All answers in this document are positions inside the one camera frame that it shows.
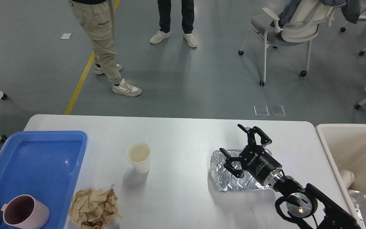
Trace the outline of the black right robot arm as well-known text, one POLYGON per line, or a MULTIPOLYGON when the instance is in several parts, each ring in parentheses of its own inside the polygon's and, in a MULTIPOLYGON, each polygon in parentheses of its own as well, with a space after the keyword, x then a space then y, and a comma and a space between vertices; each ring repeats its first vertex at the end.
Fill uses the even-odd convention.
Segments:
POLYGON ((238 124, 238 127, 247 134, 248 143, 239 156, 233 157, 224 148, 219 150, 225 155, 224 168, 236 178, 243 178, 248 172, 263 186, 268 185, 282 196, 275 202, 277 214, 301 229, 310 229, 305 221, 313 217, 318 202, 324 205, 324 218, 318 229, 359 229, 357 220, 342 209, 333 200, 312 184, 302 187, 291 176, 285 175, 282 165, 269 155, 265 149, 272 140, 257 126, 252 128, 238 124))

